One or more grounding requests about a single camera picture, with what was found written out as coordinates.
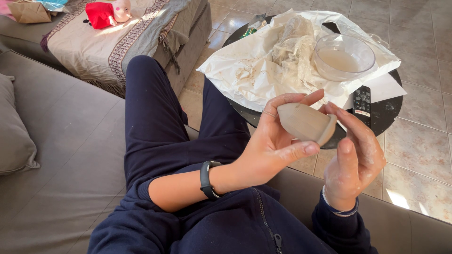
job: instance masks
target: plush toy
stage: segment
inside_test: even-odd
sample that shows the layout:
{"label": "plush toy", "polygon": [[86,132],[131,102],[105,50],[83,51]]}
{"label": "plush toy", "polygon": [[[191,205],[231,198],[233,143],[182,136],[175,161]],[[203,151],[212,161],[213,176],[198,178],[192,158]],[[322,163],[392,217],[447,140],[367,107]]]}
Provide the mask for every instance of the plush toy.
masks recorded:
{"label": "plush toy", "polygon": [[113,3],[95,2],[86,4],[85,8],[88,19],[94,29],[101,29],[117,23],[126,22],[131,18],[130,0],[116,0]]}

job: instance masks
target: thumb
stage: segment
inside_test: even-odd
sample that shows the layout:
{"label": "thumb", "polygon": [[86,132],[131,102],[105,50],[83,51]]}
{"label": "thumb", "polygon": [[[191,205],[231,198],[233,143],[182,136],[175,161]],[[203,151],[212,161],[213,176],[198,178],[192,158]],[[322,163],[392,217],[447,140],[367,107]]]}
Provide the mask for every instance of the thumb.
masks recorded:
{"label": "thumb", "polygon": [[338,144],[337,159],[339,168],[350,177],[358,177],[358,156],[355,144],[349,138],[342,139]]}
{"label": "thumb", "polygon": [[319,144],[314,141],[292,141],[290,146],[286,146],[282,149],[276,150],[276,155],[284,164],[284,167],[292,162],[314,155],[320,151]]}

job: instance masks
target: tile floor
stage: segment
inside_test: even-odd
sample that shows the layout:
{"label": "tile floor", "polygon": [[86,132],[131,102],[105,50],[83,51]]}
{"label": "tile floor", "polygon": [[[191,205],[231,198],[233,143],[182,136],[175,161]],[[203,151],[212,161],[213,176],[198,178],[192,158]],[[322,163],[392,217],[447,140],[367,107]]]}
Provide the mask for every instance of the tile floor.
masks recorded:
{"label": "tile floor", "polygon": [[[294,10],[343,13],[390,44],[402,59],[398,72],[408,92],[394,124],[378,137],[388,165],[364,193],[452,223],[452,0],[209,0],[210,44],[206,44],[179,95],[198,128],[203,75],[198,68],[237,28],[256,14]],[[323,177],[335,150],[291,167]]]}

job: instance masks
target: gray pillow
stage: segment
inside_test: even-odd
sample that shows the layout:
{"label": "gray pillow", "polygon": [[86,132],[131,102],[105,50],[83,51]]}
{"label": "gray pillow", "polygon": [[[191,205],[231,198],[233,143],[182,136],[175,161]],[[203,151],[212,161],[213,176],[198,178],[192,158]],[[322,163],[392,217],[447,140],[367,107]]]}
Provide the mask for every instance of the gray pillow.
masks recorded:
{"label": "gray pillow", "polygon": [[13,76],[0,74],[0,175],[39,168],[36,146],[16,112]]}

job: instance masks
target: coffee table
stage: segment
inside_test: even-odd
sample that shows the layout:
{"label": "coffee table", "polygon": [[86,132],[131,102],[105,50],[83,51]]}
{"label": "coffee table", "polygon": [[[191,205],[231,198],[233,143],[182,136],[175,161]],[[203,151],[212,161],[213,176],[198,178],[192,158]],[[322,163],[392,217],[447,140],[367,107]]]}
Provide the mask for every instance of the coffee table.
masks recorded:
{"label": "coffee table", "polygon": [[[272,20],[273,16],[268,16],[266,18],[267,23],[269,24]],[[323,23],[325,27],[333,31],[334,33],[340,33],[336,24],[334,23]],[[248,24],[242,26],[237,29],[233,34],[229,36],[226,42],[223,44],[223,47],[240,40],[240,36],[242,36],[246,30],[248,29]],[[397,81],[397,83],[402,86],[402,81],[400,80],[399,73],[397,70],[392,70],[389,74]],[[235,110],[243,117],[245,120],[253,127],[257,127],[259,123],[261,112],[257,112],[255,110],[246,108],[238,103],[234,102],[231,99],[228,99],[229,103],[234,107]],[[394,97],[391,99],[374,102],[372,103],[372,115],[371,115],[371,129],[375,136],[382,134],[391,124],[394,122],[395,118],[399,115],[400,109],[402,108],[403,96]],[[331,139],[324,144],[321,149],[336,149],[338,142],[346,137],[345,131],[336,124],[336,131],[334,132]]]}

